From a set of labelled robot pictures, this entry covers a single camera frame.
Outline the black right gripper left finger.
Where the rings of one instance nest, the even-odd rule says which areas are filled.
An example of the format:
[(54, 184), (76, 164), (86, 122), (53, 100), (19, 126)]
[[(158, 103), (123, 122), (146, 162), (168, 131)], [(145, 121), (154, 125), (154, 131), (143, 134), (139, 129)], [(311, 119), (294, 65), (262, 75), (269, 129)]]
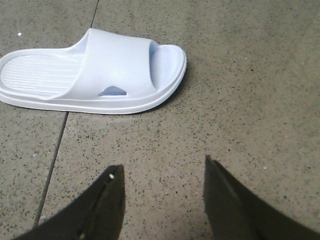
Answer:
[(124, 167), (111, 165), (67, 207), (18, 239), (117, 240), (124, 215)]

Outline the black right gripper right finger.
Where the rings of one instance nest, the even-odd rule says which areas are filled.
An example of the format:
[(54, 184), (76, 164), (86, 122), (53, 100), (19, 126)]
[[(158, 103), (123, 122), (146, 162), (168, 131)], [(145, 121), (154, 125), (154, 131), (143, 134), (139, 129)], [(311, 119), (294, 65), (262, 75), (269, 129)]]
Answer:
[(320, 234), (257, 197), (205, 157), (203, 199), (215, 240), (318, 240)]

